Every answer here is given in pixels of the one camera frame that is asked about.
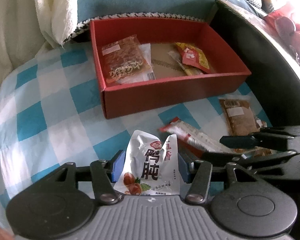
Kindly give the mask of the red white stick packet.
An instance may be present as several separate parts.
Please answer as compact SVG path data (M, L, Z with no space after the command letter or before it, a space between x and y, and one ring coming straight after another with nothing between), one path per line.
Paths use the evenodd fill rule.
M159 131L176 134L179 140L204 152L235 153L232 149L215 141L204 132L180 120L178 117L174 118L168 125L159 128Z

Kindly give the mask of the white duck gizzard packet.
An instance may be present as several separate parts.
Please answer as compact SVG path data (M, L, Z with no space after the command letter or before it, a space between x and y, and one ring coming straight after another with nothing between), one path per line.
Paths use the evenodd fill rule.
M179 195L177 136L169 135L165 142L161 142L152 134L134 131L114 189L135 196Z

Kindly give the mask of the brown noodle snack packet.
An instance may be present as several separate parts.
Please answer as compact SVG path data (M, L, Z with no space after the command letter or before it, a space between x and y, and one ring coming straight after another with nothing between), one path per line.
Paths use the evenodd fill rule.
M267 123L258 118L250 108L250 102L242 99L219 99L229 135L249 135L267 127Z

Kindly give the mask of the clear yellow small packet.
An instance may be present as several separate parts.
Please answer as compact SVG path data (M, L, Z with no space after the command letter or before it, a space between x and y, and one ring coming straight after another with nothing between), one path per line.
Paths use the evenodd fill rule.
M171 50L168 52L168 55L179 64L179 66L186 73L186 75L188 76L203 75L203 72L200 69L183 64L181 55L178 52Z

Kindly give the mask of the silver white snack packet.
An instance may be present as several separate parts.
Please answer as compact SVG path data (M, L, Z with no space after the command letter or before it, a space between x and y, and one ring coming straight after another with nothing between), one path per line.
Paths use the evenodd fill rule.
M150 68L145 72L141 72L130 77L125 77L117 81L116 82L117 84L122 85L122 84L155 80L153 66L151 63L151 44L150 43L141 44L139 45L139 49L141 50L142 55L145 58L146 62L150 65Z

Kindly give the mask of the brown spicy snack packet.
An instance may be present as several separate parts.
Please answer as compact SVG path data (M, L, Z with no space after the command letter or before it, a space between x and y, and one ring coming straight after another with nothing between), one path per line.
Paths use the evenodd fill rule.
M102 70L108 84L151 70L139 45L137 36L131 35L101 48Z

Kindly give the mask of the red yellow snack packet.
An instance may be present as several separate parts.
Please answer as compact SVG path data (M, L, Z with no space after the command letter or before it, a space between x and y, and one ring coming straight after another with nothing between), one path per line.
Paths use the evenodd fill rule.
M209 62L203 51L197 46L189 43L175 42L181 55L182 64L200 69L206 74L211 73Z

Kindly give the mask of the marble coffee table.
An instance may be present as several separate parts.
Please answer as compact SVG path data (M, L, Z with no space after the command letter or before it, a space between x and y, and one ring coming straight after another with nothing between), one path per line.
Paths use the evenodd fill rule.
M281 58L283 58L284 63L288 64L288 67L292 69L293 73L296 74L300 80L300 66L291 56L289 47L284 44L273 27L257 15L227 0L216 0L216 3L244 20L253 30L261 34L265 41L270 44L273 50L278 53Z

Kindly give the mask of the blue white checkered cloth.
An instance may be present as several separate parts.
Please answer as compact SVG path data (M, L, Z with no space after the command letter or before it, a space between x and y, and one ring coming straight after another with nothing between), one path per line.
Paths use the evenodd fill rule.
M228 132L218 97L104 117L92 46L70 44L14 70L0 89L0 226L16 194L67 161L87 166L124 150L135 130L161 140L173 118L218 140Z

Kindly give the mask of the red cardboard box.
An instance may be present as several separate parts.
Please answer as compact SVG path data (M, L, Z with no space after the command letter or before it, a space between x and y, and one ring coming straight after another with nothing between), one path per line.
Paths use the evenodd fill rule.
M101 105L107 119L230 93L250 75L237 54L204 22L146 17L95 20L91 22L90 34ZM108 84L102 48L132 35L151 49L154 80ZM201 49L211 72L188 76L177 42Z

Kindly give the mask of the red plastic bag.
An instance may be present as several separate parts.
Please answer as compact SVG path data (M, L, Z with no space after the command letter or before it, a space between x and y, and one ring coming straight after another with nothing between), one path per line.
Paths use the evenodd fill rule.
M300 51L300 7L286 4L263 18L287 47Z

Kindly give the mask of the white fluffy blanket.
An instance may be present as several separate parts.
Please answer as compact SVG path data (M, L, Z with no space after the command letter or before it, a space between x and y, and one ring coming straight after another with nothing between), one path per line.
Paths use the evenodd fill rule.
M62 45L77 21L77 0L0 0L0 86L45 43Z

